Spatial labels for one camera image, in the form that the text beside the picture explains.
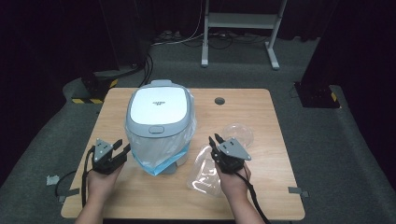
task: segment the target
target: clear plastic bag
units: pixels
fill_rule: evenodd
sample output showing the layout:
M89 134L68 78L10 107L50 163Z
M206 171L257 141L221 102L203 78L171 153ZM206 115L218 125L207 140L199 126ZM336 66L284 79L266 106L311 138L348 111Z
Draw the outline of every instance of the clear plastic bag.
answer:
M196 189L204 194L219 197L222 194L220 179L212 159L210 145L202 146L187 180L190 189Z

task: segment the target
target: forearm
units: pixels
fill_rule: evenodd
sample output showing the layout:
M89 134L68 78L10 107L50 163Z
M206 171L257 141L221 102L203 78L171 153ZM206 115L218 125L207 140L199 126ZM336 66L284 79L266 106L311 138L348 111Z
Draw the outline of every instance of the forearm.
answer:
M103 203L87 201L84 208L76 219L76 224L98 224L103 223Z
M238 198L228 200L233 211L233 217L237 224L262 224L260 214L256 211L254 206L250 203L248 198Z

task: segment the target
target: human hand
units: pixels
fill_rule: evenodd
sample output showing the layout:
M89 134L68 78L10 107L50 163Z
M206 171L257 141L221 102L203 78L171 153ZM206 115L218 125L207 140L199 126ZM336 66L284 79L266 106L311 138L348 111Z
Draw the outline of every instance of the human hand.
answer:
M88 173L88 201L104 204L114 189L116 180L122 170L120 166L110 175L102 175L95 171Z
M218 170L219 178L220 178L220 185L221 189L224 192L225 196L229 201L233 201L234 199L246 199L248 197L248 186L237 175L228 175L224 174L217 164L216 169ZM237 172L246 180L250 179L251 172L248 169L246 163L244 163L244 168Z

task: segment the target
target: black cable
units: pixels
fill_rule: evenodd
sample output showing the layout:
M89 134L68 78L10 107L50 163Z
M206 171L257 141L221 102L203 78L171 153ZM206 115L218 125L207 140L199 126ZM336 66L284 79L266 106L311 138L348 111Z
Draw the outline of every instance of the black cable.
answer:
M92 146L90 150L87 152L87 156L85 157L85 163L84 163L84 171L82 172L82 178L81 178L81 204L84 207L85 203L87 202L87 168L88 168L88 159L90 158L90 154L93 153L95 150L95 146Z
M144 67L145 75L143 77L142 82L138 86L139 88L142 87L143 84L145 85L149 84L149 78L151 77L153 67L154 67L154 61L152 60L152 57L148 54L146 58L146 66Z
M62 176L61 179L59 179L58 183L56 183L56 185L55 185L55 197L58 198L58 197L60 196L59 193L58 193L58 188L59 188L59 185L61 184L61 182L62 182L65 178L67 178L69 175L75 173L76 171L77 171L77 170L72 171L72 172L70 172L70 173L68 173L68 174L66 174L66 175L64 175L64 176Z
M264 222L266 224L271 224L270 220L268 220L268 218L265 216L264 212L262 211L262 209L260 208L259 202L257 202L257 195L256 195L256 191L253 188L253 185L250 184L250 182L248 180L246 180L243 176L241 176L240 174L238 174L237 172L234 172L237 176L239 176L239 178L241 178L245 184L247 185L248 190L250 191L250 196L251 199L253 200L254 206L256 207L257 211L259 212L260 216L262 217L262 220L264 220Z

